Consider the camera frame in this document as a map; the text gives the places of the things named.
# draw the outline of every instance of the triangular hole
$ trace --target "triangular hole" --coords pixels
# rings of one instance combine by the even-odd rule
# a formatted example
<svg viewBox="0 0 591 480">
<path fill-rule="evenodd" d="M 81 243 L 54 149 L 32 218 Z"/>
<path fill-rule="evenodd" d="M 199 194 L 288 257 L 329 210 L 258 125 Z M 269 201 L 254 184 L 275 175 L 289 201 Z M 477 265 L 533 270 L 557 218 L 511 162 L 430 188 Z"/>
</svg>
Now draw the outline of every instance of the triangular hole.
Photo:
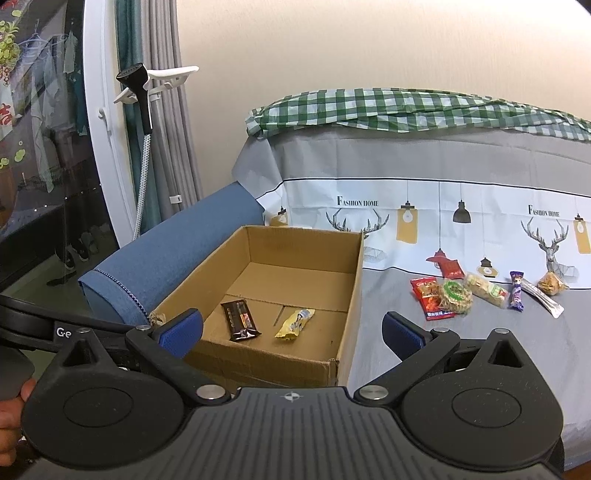
<svg viewBox="0 0 591 480">
<path fill-rule="evenodd" d="M 488 362 L 493 365 L 503 365 L 505 367 L 522 367 L 521 361 L 508 341 L 496 344 L 495 351 Z"/>
<path fill-rule="evenodd" d="M 90 365 L 96 363 L 95 354 L 90 349 L 86 340 L 78 340 L 70 355 L 64 360 L 64 367 L 75 367 L 76 365 Z"/>
</svg>

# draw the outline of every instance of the cardboard box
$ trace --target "cardboard box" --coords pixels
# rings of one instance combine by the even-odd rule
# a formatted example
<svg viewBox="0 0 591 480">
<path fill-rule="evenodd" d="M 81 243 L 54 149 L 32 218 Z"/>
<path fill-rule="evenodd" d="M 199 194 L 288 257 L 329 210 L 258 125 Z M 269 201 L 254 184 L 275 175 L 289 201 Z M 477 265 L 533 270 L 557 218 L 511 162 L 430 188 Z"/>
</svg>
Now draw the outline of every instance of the cardboard box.
<svg viewBox="0 0 591 480">
<path fill-rule="evenodd" d="M 361 314 L 360 233 L 246 226 L 201 263 L 155 310 L 188 308 L 205 319 L 185 361 L 229 390 L 238 385 L 346 385 Z M 221 303 L 245 299 L 261 335 L 231 342 Z M 283 321 L 315 309 L 296 340 L 275 338 Z"/>
</svg>

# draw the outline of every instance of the wall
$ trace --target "wall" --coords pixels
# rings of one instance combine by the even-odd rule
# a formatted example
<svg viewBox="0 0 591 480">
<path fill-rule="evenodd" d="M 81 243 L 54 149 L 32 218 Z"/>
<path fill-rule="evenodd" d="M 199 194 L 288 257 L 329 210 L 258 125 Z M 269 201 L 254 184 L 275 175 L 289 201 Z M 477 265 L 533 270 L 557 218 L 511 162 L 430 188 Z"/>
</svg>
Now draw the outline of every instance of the wall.
<svg viewBox="0 0 591 480">
<path fill-rule="evenodd" d="M 591 119 L 591 15 L 575 0 L 177 0 L 206 194 L 248 112 L 321 88 L 499 96 Z"/>
</svg>

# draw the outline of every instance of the sofa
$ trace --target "sofa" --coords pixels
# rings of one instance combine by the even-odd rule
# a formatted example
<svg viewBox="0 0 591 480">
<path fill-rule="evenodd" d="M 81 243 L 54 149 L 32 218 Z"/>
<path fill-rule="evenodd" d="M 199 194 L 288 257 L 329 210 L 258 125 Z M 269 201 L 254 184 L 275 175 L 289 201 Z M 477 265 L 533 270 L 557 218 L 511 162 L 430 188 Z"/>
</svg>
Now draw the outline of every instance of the sofa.
<svg viewBox="0 0 591 480">
<path fill-rule="evenodd" d="M 234 182 L 117 250 L 79 283 L 96 317 L 143 325 L 238 228 L 263 224 L 261 205 Z"/>
</svg>

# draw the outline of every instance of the human hand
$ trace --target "human hand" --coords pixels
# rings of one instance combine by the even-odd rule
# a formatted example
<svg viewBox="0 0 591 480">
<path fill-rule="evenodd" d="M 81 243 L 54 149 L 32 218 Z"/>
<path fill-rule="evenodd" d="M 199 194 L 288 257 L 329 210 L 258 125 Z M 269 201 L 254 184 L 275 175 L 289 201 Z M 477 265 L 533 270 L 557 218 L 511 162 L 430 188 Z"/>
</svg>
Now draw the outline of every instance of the human hand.
<svg viewBox="0 0 591 480">
<path fill-rule="evenodd" d="M 0 401 L 0 466 L 10 466 L 17 458 L 16 446 L 21 434 L 21 413 L 35 380 L 30 379 L 21 388 L 21 394 L 12 400 Z"/>
</svg>

